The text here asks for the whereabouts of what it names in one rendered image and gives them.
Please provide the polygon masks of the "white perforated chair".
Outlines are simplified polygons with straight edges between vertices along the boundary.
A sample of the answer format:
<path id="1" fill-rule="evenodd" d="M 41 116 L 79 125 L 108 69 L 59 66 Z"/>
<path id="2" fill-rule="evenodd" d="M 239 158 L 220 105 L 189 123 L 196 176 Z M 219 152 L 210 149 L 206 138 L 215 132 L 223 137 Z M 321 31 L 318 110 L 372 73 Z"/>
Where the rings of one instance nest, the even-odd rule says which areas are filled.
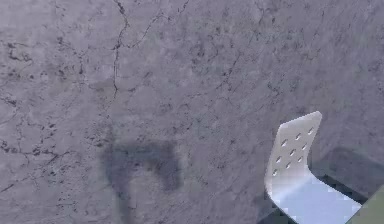
<path id="1" fill-rule="evenodd" d="M 315 111 L 279 125 L 264 178 L 272 202 L 297 224 L 346 224 L 362 204 L 327 185 L 309 168 L 322 121 Z"/>

